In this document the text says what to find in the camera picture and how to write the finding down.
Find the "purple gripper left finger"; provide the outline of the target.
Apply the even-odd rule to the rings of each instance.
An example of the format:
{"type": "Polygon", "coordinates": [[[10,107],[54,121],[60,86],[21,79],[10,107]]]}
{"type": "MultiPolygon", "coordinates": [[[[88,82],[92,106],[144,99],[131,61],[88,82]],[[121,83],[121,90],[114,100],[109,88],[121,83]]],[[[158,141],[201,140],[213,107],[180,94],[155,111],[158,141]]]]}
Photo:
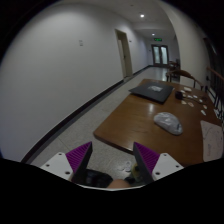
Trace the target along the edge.
{"type": "Polygon", "coordinates": [[[93,152],[92,142],[85,143],[66,154],[66,158],[73,170],[73,183],[79,183],[86,171],[89,159],[93,152]]]}

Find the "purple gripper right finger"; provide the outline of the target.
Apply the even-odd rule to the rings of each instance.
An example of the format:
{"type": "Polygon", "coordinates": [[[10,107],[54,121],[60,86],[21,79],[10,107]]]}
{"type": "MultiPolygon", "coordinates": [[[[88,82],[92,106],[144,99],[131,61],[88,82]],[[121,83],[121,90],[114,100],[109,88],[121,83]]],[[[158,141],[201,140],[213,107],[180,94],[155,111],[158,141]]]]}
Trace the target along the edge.
{"type": "Polygon", "coordinates": [[[137,142],[133,144],[133,152],[143,181],[146,184],[152,183],[152,171],[155,168],[160,155],[137,142]]]}

